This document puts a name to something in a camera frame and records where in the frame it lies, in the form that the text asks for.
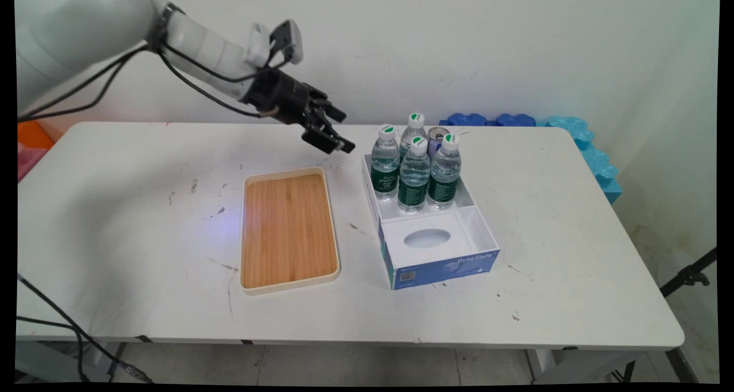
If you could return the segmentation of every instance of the pink object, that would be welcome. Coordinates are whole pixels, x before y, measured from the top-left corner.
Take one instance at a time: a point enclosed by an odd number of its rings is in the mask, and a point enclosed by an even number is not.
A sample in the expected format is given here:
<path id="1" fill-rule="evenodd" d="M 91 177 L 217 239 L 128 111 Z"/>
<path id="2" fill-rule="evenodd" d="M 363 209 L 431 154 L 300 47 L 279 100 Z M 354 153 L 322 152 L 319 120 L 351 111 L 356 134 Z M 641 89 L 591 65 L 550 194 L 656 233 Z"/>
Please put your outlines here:
<path id="1" fill-rule="evenodd" d="M 23 143 L 18 142 L 18 183 L 26 177 L 29 171 L 36 165 L 48 150 L 44 148 L 26 148 Z"/>

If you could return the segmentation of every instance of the wooden tray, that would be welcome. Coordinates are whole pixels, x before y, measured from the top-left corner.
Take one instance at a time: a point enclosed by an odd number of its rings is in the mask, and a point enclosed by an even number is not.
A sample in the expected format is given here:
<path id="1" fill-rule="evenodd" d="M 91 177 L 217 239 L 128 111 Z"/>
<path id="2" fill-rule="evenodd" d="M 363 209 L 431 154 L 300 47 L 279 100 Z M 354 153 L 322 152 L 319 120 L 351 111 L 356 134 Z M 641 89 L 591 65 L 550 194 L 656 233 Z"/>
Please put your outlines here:
<path id="1" fill-rule="evenodd" d="M 330 282 L 340 272 L 320 167 L 244 181 L 240 284 L 249 295 Z"/>

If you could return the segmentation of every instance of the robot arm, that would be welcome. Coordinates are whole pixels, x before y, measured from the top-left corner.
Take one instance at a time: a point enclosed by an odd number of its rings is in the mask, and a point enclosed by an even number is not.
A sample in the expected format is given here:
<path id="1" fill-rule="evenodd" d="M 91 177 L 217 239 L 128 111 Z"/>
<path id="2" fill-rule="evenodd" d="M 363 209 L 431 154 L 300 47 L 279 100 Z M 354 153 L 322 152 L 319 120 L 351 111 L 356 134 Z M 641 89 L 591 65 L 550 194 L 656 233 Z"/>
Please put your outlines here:
<path id="1" fill-rule="evenodd" d="M 302 139 L 320 150 L 354 149 L 332 129 L 327 116 L 341 122 L 346 115 L 327 95 L 267 65 L 277 52 L 293 64 L 301 61 L 300 32 L 294 21 L 284 22 L 271 34 L 254 24 L 245 48 L 192 21 L 167 0 L 71 0 L 15 33 L 18 113 L 88 66 L 144 40 L 149 50 L 165 56 L 178 70 L 254 105 L 259 117 L 301 124 Z M 251 79 L 240 78 L 253 74 Z"/>

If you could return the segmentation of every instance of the white table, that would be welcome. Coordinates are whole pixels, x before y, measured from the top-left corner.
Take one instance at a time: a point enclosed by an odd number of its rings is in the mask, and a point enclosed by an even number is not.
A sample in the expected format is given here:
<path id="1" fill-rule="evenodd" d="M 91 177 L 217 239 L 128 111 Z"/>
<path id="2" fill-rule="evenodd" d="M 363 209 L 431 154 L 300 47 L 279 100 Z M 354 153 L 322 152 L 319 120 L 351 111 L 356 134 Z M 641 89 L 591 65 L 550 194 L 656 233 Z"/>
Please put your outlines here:
<path id="1" fill-rule="evenodd" d="M 490 273 L 391 291 L 362 188 L 375 126 L 326 155 L 280 124 L 79 123 L 18 184 L 18 271 L 113 342 L 421 343 L 525 348 L 540 382 L 584 381 L 684 333 L 571 137 L 454 127 L 462 178 L 500 244 Z M 341 274 L 247 296 L 247 176 L 321 166 Z M 62 322 L 18 283 L 19 315 Z M 74 339 L 16 324 L 18 340 Z M 556 365 L 550 350 L 579 351 Z"/>

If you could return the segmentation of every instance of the white bottle cap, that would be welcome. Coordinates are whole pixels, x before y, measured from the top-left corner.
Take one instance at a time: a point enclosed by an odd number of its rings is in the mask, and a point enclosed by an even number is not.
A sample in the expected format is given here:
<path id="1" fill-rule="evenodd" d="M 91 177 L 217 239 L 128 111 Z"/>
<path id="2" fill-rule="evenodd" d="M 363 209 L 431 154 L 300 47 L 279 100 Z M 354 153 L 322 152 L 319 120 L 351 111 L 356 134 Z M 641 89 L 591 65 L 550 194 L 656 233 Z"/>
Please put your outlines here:
<path id="1" fill-rule="evenodd" d="M 459 134 L 446 134 L 441 140 L 441 148 L 446 151 L 456 151 L 459 149 Z"/>
<path id="2" fill-rule="evenodd" d="M 408 127 L 411 128 L 423 128 L 425 123 L 425 117 L 422 113 L 414 112 L 408 117 Z"/>
<path id="3" fill-rule="evenodd" d="M 411 140 L 411 152 L 414 154 L 422 155 L 428 150 L 428 141 L 421 137 L 413 137 Z"/>
<path id="4" fill-rule="evenodd" d="M 390 124 L 383 124 L 377 132 L 381 140 L 395 139 L 395 127 Z"/>

